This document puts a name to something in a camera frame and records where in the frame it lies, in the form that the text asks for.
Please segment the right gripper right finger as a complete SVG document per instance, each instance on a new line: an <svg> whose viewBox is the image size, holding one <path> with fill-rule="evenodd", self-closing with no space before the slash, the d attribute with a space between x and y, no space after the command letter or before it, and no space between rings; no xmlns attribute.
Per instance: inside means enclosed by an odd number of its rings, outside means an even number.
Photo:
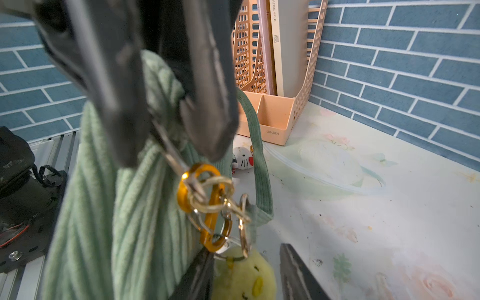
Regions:
<svg viewBox="0 0 480 300"><path fill-rule="evenodd" d="M330 297L291 244L279 250L282 293L285 300L330 300Z"/></svg>

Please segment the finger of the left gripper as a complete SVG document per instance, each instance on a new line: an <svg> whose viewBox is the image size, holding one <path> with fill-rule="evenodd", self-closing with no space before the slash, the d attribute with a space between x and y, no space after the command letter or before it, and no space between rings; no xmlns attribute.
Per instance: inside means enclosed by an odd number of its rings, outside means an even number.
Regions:
<svg viewBox="0 0 480 300"><path fill-rule="evenodd" d="M116 162L138 163L149 116L138 1L34 1L47 55L92 101Z"/></svg>
<svg viewBox="0 0 480 300"><path fill-rule="evenodd" d="M180 116L195 150L220 160L239 126L231 33L241 1L161 1L161 57L185 91Z"/></svg>

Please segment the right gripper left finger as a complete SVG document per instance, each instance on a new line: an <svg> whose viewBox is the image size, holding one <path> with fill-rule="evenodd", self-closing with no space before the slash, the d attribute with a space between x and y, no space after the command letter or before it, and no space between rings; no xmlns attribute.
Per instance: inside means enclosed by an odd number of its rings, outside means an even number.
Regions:
<svg viewBox="0 0 480 300"><path fill-rule="evenodd" d="M205 247L197 254L170 300L210 300L213 292L215 259Z"/></svg>

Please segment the yellow chick plush charm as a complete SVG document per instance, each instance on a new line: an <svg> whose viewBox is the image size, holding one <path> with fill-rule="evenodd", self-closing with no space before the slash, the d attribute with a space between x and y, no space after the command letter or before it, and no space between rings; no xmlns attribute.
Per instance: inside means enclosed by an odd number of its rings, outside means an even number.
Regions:
<svg viewBox="0 0 480 300"><path fill-rule="evenodd" d="M253 248L242 261L214 263L213 300L274 300L277 285L270 263Z"/></svg>

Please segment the green corduroy shoulder bag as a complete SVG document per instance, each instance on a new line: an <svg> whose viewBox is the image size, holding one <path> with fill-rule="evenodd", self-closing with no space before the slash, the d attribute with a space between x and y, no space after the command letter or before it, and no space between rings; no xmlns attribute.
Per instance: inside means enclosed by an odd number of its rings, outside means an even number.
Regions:
<svg viewBox="0 0 480 300"><path fill-rule="evenodd" d="M154 116L179 113L185 92L171 68L147 50L142 63ZM273 218L273 197L255 108L239 89L237 100L253 131L256 206L247 209L246 230L255 243L257 227ZM179 117L161 124L188 166L211 164L232 178L233 150L210 162L188 141ZM44 267L42 300L167 300L174 293L201 251L201 233L178 205L180 176L158 142L148 138L137 158L134 168L115 163L98 112L87 101L76 167Z"/></svg>

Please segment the amber gold carabiner clip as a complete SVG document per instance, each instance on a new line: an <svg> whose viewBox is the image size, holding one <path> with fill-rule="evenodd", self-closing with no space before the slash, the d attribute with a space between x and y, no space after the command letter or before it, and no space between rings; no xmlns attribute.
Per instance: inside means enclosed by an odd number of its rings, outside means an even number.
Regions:
<svg viewBox="0 0 480 300"><path fill-rule="evenodd" d="M232 179L222 176L211 164L196 163L181 176L177 203L195 217L193 224L201 233L200 243L211 253L219 251L231 236L230 200L234 191Z"/></svg>

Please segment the red white kitty charm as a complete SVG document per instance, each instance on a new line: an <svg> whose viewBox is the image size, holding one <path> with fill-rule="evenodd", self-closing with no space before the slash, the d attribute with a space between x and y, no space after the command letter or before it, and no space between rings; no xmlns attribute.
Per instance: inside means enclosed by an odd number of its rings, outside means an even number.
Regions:
<svg viewBox="0 0 480 300"><path fill-rule="evenodd" d="M234 147L232 150L232 175L237 170L249 170L254 167L253 146Z"/></svg>

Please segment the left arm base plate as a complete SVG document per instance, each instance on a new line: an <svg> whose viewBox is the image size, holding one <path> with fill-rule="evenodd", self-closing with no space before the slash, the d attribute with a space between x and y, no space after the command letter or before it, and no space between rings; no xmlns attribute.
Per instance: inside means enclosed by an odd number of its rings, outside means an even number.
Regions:
<svg viewBox="0 0 480 300"><path fill-rule="evenodd" d="M1 272L46 255L68 175L37 167L28 143L1 127Z"/></svg>

